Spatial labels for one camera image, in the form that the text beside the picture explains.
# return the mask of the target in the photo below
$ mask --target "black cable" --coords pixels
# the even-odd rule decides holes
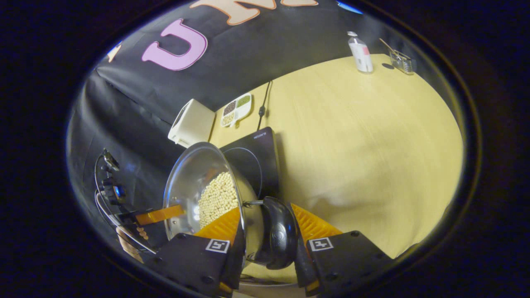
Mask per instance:
[[[270,83],[272,83],[272,81],[269,81],[269,83],[267,84],[267,90],[265,91],[265,97],[263,98],[263,104],[261,105],[260,110],[258,111],[258,115],[260,115],[260,121],[258,122],[258,129],[256,129],[256,131],[260,130],[261,117],[265,115],[265,100],[267,99],[267,94],[269,94]]]
[[[283,283],[283,282],[275,282],[275,281],[271,281],[269,279],[256,278],[256,277],[253,277],[253,276],[248,275],[248,274],[241,274],[240,275],[240,281],[251,283],[251,284],[260,284],[260,285],[269,285],[269,286],[272,286],[272,285],[277,285],[277,286],[280,286],[280,285],[294,285],[294,284],[288,284],[288,283]]]
[[[97,192],[97,193],[100,195],[101,200],[102,200],[103,203],[105,204],[105,207],[106,207],[108,210],[110,210],[109,206],[107,205],[107,202],[105,202],[105,199],[104,199],[103,195],[101,194],[101,190],[100,190],[99,185],[98,185],[97,170],[98,170],[98,162],[99,162],[99,160],[101,159],[101,157],[103,157],[102,154],[100,154],[100,155],[98,156],[98,159],[96,159],[96,163],[95,163],[95,165],[94,165],[94,182],[96,183],[96,191],[95,191],[95,192]],[[94,194],[94,199],[95,199],[96,208],[98,209],[98,211],[99,211],[101,217],[103,218],[103,221],[106,222],[106,224],[109,225],[109,227],[110,227],[113,231],[115,231],[114,227],[109,223],[109,219],[103,214],[103,212],[101,212],[101,209],[100,209],[99,204],[98,204],[98,198],[97,198],[97,195],[98,195],[98,194]],[[130,246],[132,246],[132,247],[134,247],[134,248],[136,248],[136,249],[138,250],[138,248],[137,248],[135,245],[133,245],[131,242],[129,242],[129,240],[127,240],[127,239],[125,239],[123,236],[121,236],[118,232],[116,232],[116,235],[118,235],[118,237],[122,238],[122,239],[123,239],[125,242],[127,242]]]

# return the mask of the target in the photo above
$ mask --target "white tray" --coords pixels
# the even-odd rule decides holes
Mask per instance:
[[[250,97],[250,100],[249,100],[247,103],[245,103],[244,105],[242,105],[242,106],[240,106],[240,107],[237,107],[237,103],[239,102],[239,100],[242,99],[242,98],[244,98],[244,97],[246,97],[246,96],[249,96],[249,97]],[[246,115],[249,114],[249,112],[250,112],[250,108],[252,107],[252,94],[250,94],[250,93],[245,93],[245,94],[243,94],[242,96],[240,96],[240,97],[234,99],[233,101],[229,102],[229,103],[225,106],[225,108],[226,108],[229,104],[231,104],[232,102],[235,102],[235,106],[236,106],[236,107],[234,108],[234,110],[233,110],[232,112],[230,112],[230,113],[228,113],[228,114],[222,116],[221,119],[220,119],[221,126],[223,126],[223,127],[227,127],[227,126],[232,127],[232,126],[235,125],[235,123],[236,123],[238,120],[240,120],[240,119],[246,117]],[[229,117],[229,116],[232,115],[232,114],[234,115],[234,119],[233,119],[232,121],[228,122],[228,123],[223,124],[223,119],[224,119],[225,117]]]

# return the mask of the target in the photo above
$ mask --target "pink letter u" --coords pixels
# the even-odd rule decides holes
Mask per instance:
[[[142,61],[153,61],[154,63],[170,69],[181,71],[193,65],[202,57],[208,47],[208,40],[200,32],[182,24],[182,19],[178,19],[167,26],[160,34],[182,38],[190,44],[190,48],[182,55],[175,55],[158,46],[158,42],[150,44],[142,55]]]

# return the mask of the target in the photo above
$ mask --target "plastic bottle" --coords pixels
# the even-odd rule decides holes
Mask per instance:
[[[355,57],[357,69],[362,73],[373,72],[374,66],[372,65],[372,59],[370,58],[370,52],[366,44],[357,38],[355,32],[348,31],[348,36],[351,36],[348,40],[348,45],[350,46],[351,53]]]

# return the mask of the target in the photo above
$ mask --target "white box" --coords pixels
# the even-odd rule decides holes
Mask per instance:
[[[212,110],[192,99],[180,110],[167,138],[186,148],[195,143],[207,142],[214,118]]]

